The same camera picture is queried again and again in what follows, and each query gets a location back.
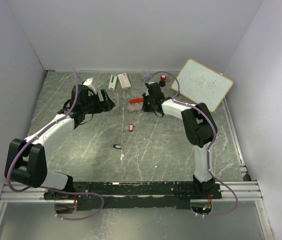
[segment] whiteboard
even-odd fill
[[[195,102],[205,103],[210,112],[215,112],[233,85],[233,81],[203,64],[189,59],[183,66],[177,80],[180,94]],[[171,88],[178,91],[174,80]]]

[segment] marble tabletop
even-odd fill
[[[139,73],[127,73],[132,89],[109,91],[110,76],[114,72],[81,72],[83,79],[93,77],[97,91],[106,89],[115,107],[109,112],[95,114],[93,119],[63,137],[46,152],[47,165],[73,176],[74,181],[191,181],[195,171],[194,147],[189,143],[182,120],[153,112],[129,112],[128,101],[141,98],[146,91]],[[167,77],[162,88],[166,97],[176,92],[171,89],[172,78]],[[29,135],[51,121],[71,97],[75,84],[72,72],[48,72],[31,121]],[[191,101],[183,96],[180,101]],[[223,181],[242,181],[235,143],[221,104],[212,117],[218,135],[212,150],[215,175]],[[129,132],[129,124],[134,124]],[[124,157],[114,144],[125,146]]]

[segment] clear plastic cup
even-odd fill
[[[142,70],[141,70],[141,75],[142,75],[143,81],[145,81],[145,82],[148,82],[148,81],[149,81],[150,72],[149,72],[148,69],[142,69]]]

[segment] white remote control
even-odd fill
[[[112,75],[110,77],[110,82],[109,82],[109,90],[115,90],[116,89],[116,84],[117,84],[117,76]]]
[[[131,84],[126,73],[118,74],[117,77],[123,90],[131,89]]]

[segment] white wall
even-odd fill
[[[0,192],[9,143],[26,136],[43,76],[8,3],[0,0]]]
[[[46,70],[223,72],[263,0],[7,0]]]
[[[225,75],[228,104],[249,173],[282,239],[282,0],[265,0]]]

